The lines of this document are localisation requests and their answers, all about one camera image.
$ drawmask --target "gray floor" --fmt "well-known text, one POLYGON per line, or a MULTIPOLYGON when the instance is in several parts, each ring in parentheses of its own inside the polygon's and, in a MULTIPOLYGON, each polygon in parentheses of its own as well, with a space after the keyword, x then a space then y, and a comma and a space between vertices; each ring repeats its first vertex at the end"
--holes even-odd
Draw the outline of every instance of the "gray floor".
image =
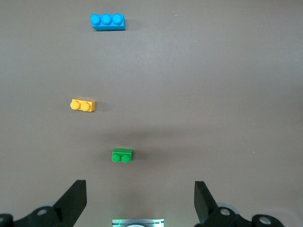
POLYGON ((302 12, 301 0, 2 1, 0 213, 21 218, 86 179, 76 227, 191 227, 199 180, 244 218, 303 226, 302 12), (116 12, 126 31, 91 28, 116 12), (133 162, 113 163, 117 147, 133 162))

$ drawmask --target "blue lego brick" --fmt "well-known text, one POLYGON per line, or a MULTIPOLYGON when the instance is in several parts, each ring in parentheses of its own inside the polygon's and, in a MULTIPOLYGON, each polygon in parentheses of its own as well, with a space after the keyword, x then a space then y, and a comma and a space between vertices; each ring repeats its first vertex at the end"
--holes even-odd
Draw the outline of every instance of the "blue lego brick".
POLYGON ((122 14, 93 14, 90 17, 91 26, 96 31, 119 31, 125 30, 125 20, 122 14))

